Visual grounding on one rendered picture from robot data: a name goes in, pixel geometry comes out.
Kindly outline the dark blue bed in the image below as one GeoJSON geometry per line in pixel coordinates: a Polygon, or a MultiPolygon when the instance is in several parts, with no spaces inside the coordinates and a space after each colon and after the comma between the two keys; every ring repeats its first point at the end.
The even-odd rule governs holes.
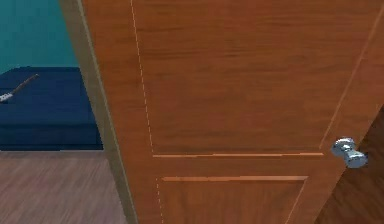
{"type": "Polygon", "coordinates": [[[77,67],[20,67],[0,75],[0,150],[101,150],[95,117],[77,67]]]}

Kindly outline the brown wooden room door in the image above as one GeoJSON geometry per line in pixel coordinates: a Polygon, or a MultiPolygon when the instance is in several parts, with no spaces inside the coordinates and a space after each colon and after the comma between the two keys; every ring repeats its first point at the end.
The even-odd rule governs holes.
{"type": "Polygon", "coordinates": [[[82,0],[137,224],[314,224],[384,104],[384,0],[82,0]]]}

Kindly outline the silver round door knob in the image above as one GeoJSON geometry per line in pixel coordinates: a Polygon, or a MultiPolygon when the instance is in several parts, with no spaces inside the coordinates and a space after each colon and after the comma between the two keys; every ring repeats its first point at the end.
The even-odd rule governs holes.
{"type": "Polygon", "coordinates": [[[360,168],[368,162],[367,155],[356,150],[356,144],[350,137],[336,140],[331,152],[337,157],[342,157],[348,168],[360,168]]]}

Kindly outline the grey stick with white end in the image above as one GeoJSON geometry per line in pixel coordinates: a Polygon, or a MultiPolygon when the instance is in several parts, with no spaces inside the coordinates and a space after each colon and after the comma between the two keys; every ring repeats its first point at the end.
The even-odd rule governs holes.
{"type": "Polygon", "coordinates": [[[26,87],[31,81],[35,80],[38,78],[38,74],[34,74],[28,79],[24,80],[22,83],[20,83],[15,89],[13,89],[11,92],[7,92],[5,94],[0,95],[0,103],[4,103],[11,99],[17,92],[19,92],[21,89],[26,87]]]}

